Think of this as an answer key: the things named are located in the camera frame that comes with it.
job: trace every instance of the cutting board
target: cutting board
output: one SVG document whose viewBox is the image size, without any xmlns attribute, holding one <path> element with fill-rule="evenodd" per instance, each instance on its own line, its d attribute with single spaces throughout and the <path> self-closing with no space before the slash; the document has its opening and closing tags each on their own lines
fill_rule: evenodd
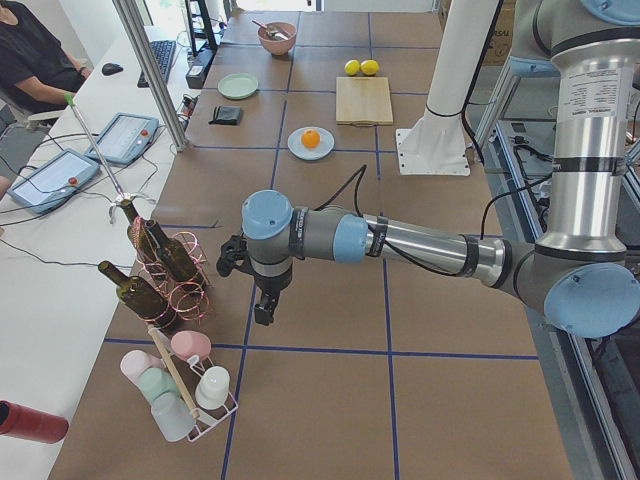
<svg viewBox="0 0 640 480">
<path fill-rule="evenodd" d="M 386 77 L 337 77 L 336 123 L 392 125 L 389 79 Z"/>
</svg>

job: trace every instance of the bowl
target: bowl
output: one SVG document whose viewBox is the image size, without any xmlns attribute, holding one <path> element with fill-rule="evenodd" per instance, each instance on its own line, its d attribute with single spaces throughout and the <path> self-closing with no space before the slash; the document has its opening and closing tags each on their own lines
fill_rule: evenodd
<svg viewBox="0 0 640 480">
<path fill-rule="evenodd" d="M 264 49 L 273 55 L 284 55 L 293 48 L 296 44 L 296 35 L 298 33 L 296 27 L 286 22 L 270 22 L 267 26 L 278 27 L 289 38 L 286 40 L 279 40 L 277 38 L 271 38 L 267 36 L 267 31 L 263 27 L 258 29 L 258 38 Z"/>
</svg>

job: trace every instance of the wine bottle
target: wine bottle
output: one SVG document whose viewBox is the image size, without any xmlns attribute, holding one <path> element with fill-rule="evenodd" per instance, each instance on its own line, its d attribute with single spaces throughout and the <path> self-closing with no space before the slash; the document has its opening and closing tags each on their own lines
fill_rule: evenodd
<svg viewBox="0 0 640 480">
<path fill-rule="evenodd" d="M 131 241 L 131 244 L 138 252 L 138 258 L 144 263 L 147 272 L 151 275 L 151 278 L 158 283 L 162 283 L 167 278 L 162 265 L 158 263 L 156 258 L 155 245 L 153 240 L 149 238 L 147 230 L 144 228 L 145 220 L 140 217 L 133 202 L 129 199 L 124 199 L 120 202 L 120 208 L 127 216 L 129 220 L 129 226 L 127 227 L 127 237 Z M 136 219 L 140 222 L 139 225 L 134 227 Z"/>
<path fill-rule="evenodd" d="M 118 286 L 116 294 L 122 303 L 148 325 L 156 326 L 165 333 L 173 333 L 184 323 L 169 302 L 144 278 L 137 275 L 129 277 L 107 260 L 100 262 L 98 270 Z"/>
<path fill-rule="evenodd" d="M 167 237 L 160 224 L 155 220 L 147 220 L 145 226 L 157 244 L 156 256 L 165 266 L 169 276 L 178 283 L 196 283 L 204 289 L 206 280 L 184 245 L 175 238 Z M 184 289 L 187 291 L 193 291 L 197 288 L 195 285 L 184 285 Z"/>
</svg>

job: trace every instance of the spoon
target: spoon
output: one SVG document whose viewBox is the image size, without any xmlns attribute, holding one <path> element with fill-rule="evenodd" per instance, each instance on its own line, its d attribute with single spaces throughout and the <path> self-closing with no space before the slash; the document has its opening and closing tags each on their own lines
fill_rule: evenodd
<svg viewBox="0 0 640 480">
<path fill-rule="evenodd" d="M 277 40 L 289 40 L 289 36 L 286 34 L 286 32 L 283 32 L 275 25 L 265 25 L 264 23 L 261 23 L 257 20 L 251 21 L 259 27 L 264 28 L 265 32 L 267 33 L 267 37 L 275 38 Z"/>
</svg>

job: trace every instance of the white table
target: white table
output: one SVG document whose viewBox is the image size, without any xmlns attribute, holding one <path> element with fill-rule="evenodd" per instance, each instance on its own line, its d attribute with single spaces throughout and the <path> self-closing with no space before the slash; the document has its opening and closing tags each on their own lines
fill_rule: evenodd
<svg viewBox="0 0 640 480">
<path fill-rule="evenodd" d="M 154 29 L 148 34 L 150 39 L 163 38 Z M 124 71 L 105 77 L 100 70 L 106 62 L 118 63 Z M 187 70 L 185 50 L 176 50 L 168 83 L 176 107 L 183 94 L 199 93 L 188 89 Z M 150 89 L 137 88 L 139 74 L 129 39 L 123 36 L 75 97 L 92 132 L 99 133 L 118 112 L 154 116 L 164 123 Z M 50 134 L 55 137 L 79 132 L 82 129 L 67 108 Z M 60 139 L 59 143 L 79 152 L 89 145 L 82 137 Z M 48 142 L 33 154 L 30 164 L 41 165 L 59 151 Z M 158 168 L 143 189 L 151 198 L 159 197 L 175 153 L 166 130 L 146 153 Z M 136 192 L 153 171 L 150 163 L 139 159 L 117 177 L 126 192 Z M 102 171 L 97 178 L 104 177 Z M 108 178 L 91 191 L 112 199 L 116 195 Z M 153 205 L 143 199 L 136 200 L 135 205 L 147 217 L 153 210 Z M 19 205 L 8 196 L 0 202 L 1 212 L 16 207 Z M 116 265 L 130 266 L 135 252 L 126 236 L 126 218 L 117 211 L 116 223 L 111 225 L 108 212 L 105 198 L 78 194 L 42 219 L 7 226 L 1 238 L 45 260 L 99 263 L 108 259 Z M 2 213 L 0 224 L 33 216 L 28 211 Z M 96 267 L 45 265 L 4 244 L 0 244 L 0 265 L 0 399 L 71 420 L 117 305 L 115 286 Z M 46 478 L 62 443 L 47 445 L 0 436 L 0 476 L 12 480 Z"/>
</svg>

